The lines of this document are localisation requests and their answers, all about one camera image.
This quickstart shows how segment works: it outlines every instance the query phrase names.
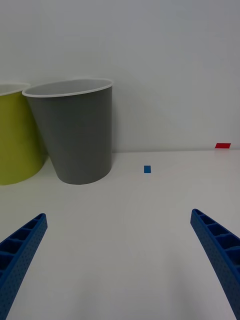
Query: white wall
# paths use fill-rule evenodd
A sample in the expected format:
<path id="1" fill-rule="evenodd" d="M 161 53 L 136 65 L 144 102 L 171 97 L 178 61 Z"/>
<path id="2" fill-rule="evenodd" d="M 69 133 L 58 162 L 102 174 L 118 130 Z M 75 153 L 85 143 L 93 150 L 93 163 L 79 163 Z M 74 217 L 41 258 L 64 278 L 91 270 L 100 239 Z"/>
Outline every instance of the white wall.
<path id="1" fill-rule="evenodd" d="M 114 148 L 240 148 L 239 0 L 8 0 L 0 80 L 100 76 Z"/>

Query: gray bin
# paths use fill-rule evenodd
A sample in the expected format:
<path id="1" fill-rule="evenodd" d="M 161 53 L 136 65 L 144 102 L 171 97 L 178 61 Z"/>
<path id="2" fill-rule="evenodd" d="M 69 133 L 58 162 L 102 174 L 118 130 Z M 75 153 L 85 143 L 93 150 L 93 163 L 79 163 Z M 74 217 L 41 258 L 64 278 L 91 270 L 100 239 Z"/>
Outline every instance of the gray bin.
<path id="1" fill-rule="evenodd" d="M 89 184 L 111 170 L 112 86 L 108 79 L 75 79 L 22 92 L 63 182 Z"/>

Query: yellow bin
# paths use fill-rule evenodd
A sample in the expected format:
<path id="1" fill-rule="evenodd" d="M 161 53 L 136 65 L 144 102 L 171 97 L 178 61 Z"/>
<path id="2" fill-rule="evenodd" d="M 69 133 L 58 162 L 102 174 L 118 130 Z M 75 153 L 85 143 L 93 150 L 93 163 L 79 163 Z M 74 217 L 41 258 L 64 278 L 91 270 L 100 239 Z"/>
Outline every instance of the yellow bin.
<path id="1" fill-rule="evenodd" d="M 43 166 L 37 125 L 22 95 L 27 87 L 0 84 L 0 185 L 28 179 Z"/>

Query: white tabletop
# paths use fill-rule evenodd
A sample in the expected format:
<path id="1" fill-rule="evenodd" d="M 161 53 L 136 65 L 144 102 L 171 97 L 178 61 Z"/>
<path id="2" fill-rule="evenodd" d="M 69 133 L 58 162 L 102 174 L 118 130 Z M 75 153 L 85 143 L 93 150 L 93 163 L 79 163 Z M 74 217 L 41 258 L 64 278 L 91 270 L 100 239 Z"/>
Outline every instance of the white tabletop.
<path id="1" fill-rule="evenodd" d="M 48 222 L 7 320 L 235 319 L 190 217 L 240 236 L 239 203 L 240 151 L 119 153 L 79 186 L 48 160 L 0 187 L 0 240 L 41 212 Z"/>

